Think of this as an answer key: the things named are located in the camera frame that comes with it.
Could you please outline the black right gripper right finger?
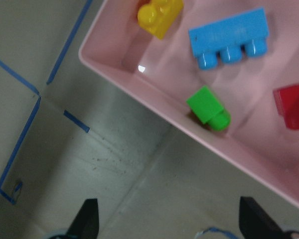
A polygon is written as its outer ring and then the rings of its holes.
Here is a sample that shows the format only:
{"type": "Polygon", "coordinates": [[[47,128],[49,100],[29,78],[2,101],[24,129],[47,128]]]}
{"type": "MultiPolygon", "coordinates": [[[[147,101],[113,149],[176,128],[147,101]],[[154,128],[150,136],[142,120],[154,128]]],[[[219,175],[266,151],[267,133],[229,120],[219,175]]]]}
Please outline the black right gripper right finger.
{"type": "Polygon", "coordinates": [[[245,239],[289,238],[252,197],[240,197],[239,229],[245,239]]]}

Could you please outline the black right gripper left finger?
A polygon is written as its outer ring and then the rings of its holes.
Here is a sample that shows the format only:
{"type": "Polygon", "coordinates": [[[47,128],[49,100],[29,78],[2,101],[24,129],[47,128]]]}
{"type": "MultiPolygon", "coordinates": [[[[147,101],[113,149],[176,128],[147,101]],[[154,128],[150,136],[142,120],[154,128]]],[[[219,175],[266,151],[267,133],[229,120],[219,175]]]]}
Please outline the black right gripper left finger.
{"type": "Polygon", "coordinates": [[[99,234],[98,199],[86,199],[66,232],[67,239],[96,239],[99,234]]]}

